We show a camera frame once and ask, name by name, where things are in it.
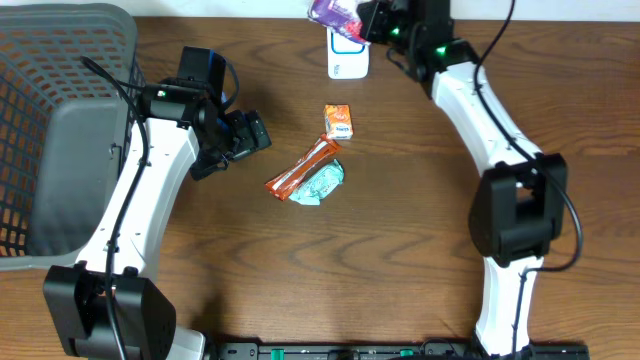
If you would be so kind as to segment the small orange juice carton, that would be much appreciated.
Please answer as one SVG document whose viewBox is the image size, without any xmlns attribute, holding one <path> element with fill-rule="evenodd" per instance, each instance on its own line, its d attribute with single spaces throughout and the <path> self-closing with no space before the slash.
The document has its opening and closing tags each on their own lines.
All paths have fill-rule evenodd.
<svg viewBox="0 0 640 360">
<path fill-rule="evenodd" d="M 326 105 L 324 107 L 326 135 L 333 140 L 352 138 L 353 124 L 348 105 Z"/>
</svg>

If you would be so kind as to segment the orange snack bar wrapper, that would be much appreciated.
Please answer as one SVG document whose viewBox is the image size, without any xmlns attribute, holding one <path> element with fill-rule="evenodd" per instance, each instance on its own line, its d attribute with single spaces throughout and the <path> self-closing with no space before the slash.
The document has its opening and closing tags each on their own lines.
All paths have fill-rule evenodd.
<svg viewBox="0 0 640 360">
<path fill-rule="evenodd" d="M 341 149 L 337 141 L 322 134 L 294 165 L 266 182 L 266 189 L 280 201 L 287 200 L 316 165 L 337 154 Z"/>
</svg>

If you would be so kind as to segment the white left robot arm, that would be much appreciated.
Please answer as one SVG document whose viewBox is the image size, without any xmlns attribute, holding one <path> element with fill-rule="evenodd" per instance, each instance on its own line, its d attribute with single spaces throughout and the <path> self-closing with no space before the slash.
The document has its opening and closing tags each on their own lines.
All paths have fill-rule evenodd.
<svg viewBox="0 0 640 360">
<path fill-rule="evenodd" d="M 140 128 L 109 204 L 74 265 L 52 266 L 43 294 L 64 352 L 90 359 L 204 359 L 155 284 L 168 218 L 186 176 L 201 180 L 270 146 L 257 111 L 230 111 L 206 87 L 147 85 Z"/>
</svg>

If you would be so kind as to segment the floral red purple packet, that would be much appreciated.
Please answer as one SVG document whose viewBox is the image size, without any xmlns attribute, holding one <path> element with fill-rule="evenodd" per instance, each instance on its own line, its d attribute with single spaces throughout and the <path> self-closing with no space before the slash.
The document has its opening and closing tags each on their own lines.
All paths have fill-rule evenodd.
<svg viewBox="0 0 640 360">
<path fill-rule="evenodd" d="M 360 36 L 362 21 L 357 14 L 357 7 L 361 3 L 362 0 L 313 0 L 307 17 L 350 41 L 368 45 Z"/>
</svg>

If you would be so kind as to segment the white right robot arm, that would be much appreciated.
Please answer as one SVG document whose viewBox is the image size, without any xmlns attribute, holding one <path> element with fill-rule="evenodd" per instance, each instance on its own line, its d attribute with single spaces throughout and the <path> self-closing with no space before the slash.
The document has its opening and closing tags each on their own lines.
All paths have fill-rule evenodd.
<svg viewBox="0 0 640 360">
<path fill-rule="evenodd" d="M 360 36 L 405 56 L 402 71 L 420 83 L 453 123 L 480 175 L 468 227 L 484 259 L 481 356 L 530 359 L 527 323 L 533 286 L 562 229 L 567 168 L 515 125 L 491 89 L 483 57 L 455 36 L 447 1 L 365 1 Z"/>
</svg>

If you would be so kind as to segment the teal green packet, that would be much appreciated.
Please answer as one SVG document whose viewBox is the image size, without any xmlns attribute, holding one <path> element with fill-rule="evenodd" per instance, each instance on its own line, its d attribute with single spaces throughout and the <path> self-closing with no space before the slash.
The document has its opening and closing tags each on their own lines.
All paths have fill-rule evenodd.
<svg viewBox="0 0 640 360">
<path fill-rule="evenodd" d="M 324 198 L 343 183 L 344 176 L 343 167 L 334 159 L 306 179 L 289 199 L 301 205 L 319 206 Z"/>
</svg>

